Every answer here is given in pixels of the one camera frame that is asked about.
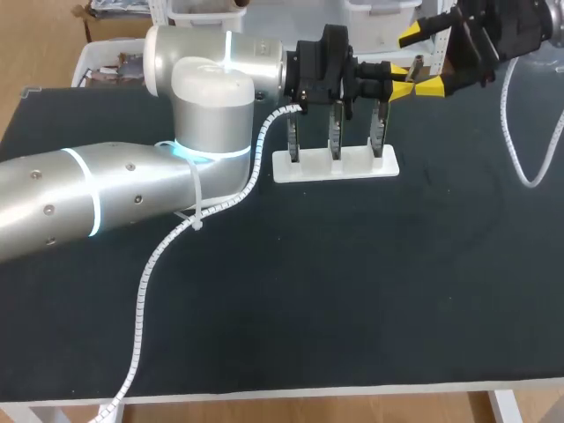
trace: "white spiral cable wrap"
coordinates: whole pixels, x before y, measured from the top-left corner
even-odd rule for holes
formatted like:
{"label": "white spiral cable wrap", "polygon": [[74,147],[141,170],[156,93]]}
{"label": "white spiral cable wrap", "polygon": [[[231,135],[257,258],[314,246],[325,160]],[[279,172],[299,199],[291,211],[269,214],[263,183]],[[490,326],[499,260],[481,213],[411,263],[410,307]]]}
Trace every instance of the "white spiral cable wrap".
{"label": "white spiral cable wrap", "polygon": [[538,171],[537,177],[532,181],[529,181],[521,168],[521,163],[519,163],[519,158],[517,157],[517,152],[515,151],[515,147],[513,146],[513,140],[511,139],[511,135],[509,134],[509,126],[508,126],[508,113],[507,113],[507,106],[508,106],[508,91],[509,91],[509,83],[511,82],[511,77],[513,76],[513,71],[517,65],[517,59],[513,59],[509,63],[508,71],[505,74],[505,80],[503,81],[503,88],[501,90],[501,129],[503,130],[503,136],[505,137],[505,143],[507,144],[509,150],[509,156],[511,156],[511,161],[513,161],[513,166],[515,167],[515,171],[517,172],[517,176],[521,183],[527,188],[536,188],[543,180],[550,167],[554,152],[556,151],[556,146],[560,141],[560,135],[562,134],[562,130],[564,130],[564,111],[562,111],[562,115],[560,115],[560,119],[556,123],[556,128],[554,128],[553,137],[550,140],[550,144],[548,145],[548,149],[546,151],[545,160],[543,161],[540,170]]}
{"label": "white spiral cable wrap", "polygon": [[[250,193],[250,191],[255,187],[256,181],[258,180],[258,174],[261,168],[261,162],[263,159],[263,144],[264,139],[266,137],[266,132],[270,128],[272,122],[282,115],[287,115],[295,112],[301,111],[301,107],[297,104],[291,104],[288,106],[284,106],[282,108],[278,108],[274,112],[272,112],[264,121],[263,127],[261,128],[258,138],[256,140],[256,152],[255,152],[255,164],[253,165],[253,170],[251,176],[249,178],[249,182],[237,196],[233,197],[230,200],[225,201],[224,203],[214,205],[208,209],[202,211],[202,219],[211,216],[212,214],[222,212],[224,210],[230,209],[234,205],[240,203],[245,197]],[[152,269],[154,268],[155,264],[159,260],[159,257],[162,253],[167,249],[174,239],[176,239],[182,232],[192,226],[194,223],[195,218],[194,216],[190,216],[186,220],[184,220],[180,225],[178,225],[175,229],[172,230],[167,237],[162,240],[159,246],[153,251],[149,261],[147,262],[145,269],[143,270],[143,275],[141,276],[141,281],[139,283],[139,289],[137,291],[137,311],[135,314],[135,337],[133,341],[133,354],[131,356],[131,364],[130,370],[128,371],[127,376],[125,377],[125,381],[123,382],[122,387],[115,395],[112,402],[106,407],[103,411],[101,411],[98,416],[94,419],[90,420],[90,423],[101,423],[107,416],[109,416],[121,403],[127,391],[129,390],[131,384],[133,383],[133,379],[135,378],[135,373],[137,372],[137,367],[139,365],[139,359],[141,357],[141,343],[143,341],[143,318],[145,314],[145,296],[147,292],[147,285],[149,284],[149,278],[151,277]]]}

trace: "wooden floor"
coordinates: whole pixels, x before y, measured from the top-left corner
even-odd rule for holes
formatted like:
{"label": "wooden floor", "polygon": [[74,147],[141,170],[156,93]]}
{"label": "wooden floor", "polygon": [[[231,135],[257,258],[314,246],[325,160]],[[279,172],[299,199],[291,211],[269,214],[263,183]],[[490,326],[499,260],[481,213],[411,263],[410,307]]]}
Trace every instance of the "wooden floor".
{"label": "wooden floor", "polygon": [[[84,29],[70,10],[80,0],[0,0],[0,135],[25,85],[69,86],[85,45]],[[516,393],[524,423],[538,423],[564,390]],[[95,407],[67,407],[73,422]],[[10,420],[0,412],[0,423]],[[132,405],[124,422],[221,423],[490,423],[485,393],[341,397]]]}

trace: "black table mat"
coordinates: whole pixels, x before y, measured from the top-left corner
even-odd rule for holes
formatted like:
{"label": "black table mat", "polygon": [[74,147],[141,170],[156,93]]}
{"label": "black table mat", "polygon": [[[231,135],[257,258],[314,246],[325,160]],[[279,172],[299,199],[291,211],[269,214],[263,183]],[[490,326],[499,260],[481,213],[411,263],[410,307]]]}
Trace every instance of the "black table mat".
{"label": "black table mat", "polygon": [[[510,94],[528,174],[564,106],[561,76],[547,78],[517,73]],[[540,188],[519,185],[500,85],[394,104],[401,174],[388,180],[275,184],[286,127],[276,122],[255,191],[156,266],[130,395],[564,376],[564,152]],[[356,107],[346,143],[367,135],[369,106]],[[307,119],[304,136],[326,137],[320,110]],[[44,90],[20,102],[0,159],[173,136],[167,101],[142,89]],[[178,223],[0,264],[0,402],[116,393],[141,271]]]}

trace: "table leg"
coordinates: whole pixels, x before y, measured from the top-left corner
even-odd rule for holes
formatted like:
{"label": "table leg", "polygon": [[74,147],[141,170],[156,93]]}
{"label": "table leg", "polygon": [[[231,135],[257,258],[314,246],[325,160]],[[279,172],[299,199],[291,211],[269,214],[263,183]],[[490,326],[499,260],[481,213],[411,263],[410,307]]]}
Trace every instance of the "table leg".
{"label": "table leg", "polygon": [[15,423],[71,423],[58,407],[27,407],[20,404],[6,404],[0,408]]}
{"label": "table leg", "polygon": [[496,423],[523,423],[513,390],[490,390],[488,394]]}
{"label": "table leg", "polygon": [[[104,409],[107,406],[108,404],[101,405],[98,412],[104,411]],[[123,404],[119,404],[118,407],[102,421],[102,423],[122,423],[122,419],[123,419]]]}

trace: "glowing blue light ring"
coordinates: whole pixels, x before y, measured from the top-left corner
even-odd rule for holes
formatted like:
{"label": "glowing blue light ring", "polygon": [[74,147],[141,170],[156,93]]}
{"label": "glowing blue light ring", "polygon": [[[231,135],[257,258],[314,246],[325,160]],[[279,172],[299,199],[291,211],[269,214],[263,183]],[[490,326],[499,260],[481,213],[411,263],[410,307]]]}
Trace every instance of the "glowing blue light ring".
{"label": "glowing blue light ring", "polygon": [[250,145],[247,148],[243,148],[242,150],[239,150],[238,152],[199,152],[198,150],[192,150],[191,148],[188,148],[180,144],[178,141],[174,141],[174,148],[180,149],[187,156],[193,158],[208,159],[213,161],[222,160],[222,159],[233,159],[235,157],[244,156],[245,154],[248,154],[250,152]]}
{"label": "glowing blue light ring", "polygon": [[88,188],[90,190],[90,196],[92,197],[92,201],[94,203],[94,225],[93,225],[92,231],[90,232],[90,234],[88,236],[95,236],[98,233],[98,231],[100,230],[101,203],[100,203],[100,193],[98,192],[98,189],[96,188],[96,184],[94,182],[94,177],[92,175],[92,172],[90,172],[88,165],[86,165],[86,162],[80,156],[80,154],[78,154],[77,152],[75,152],[71,148],[63,148],[61,151],[67,152],[68,154],[70,154],[72,156],[72,158],[78,163],[78,165],[82,169],[82,173],[85,176],[86,185],[88,186]]}

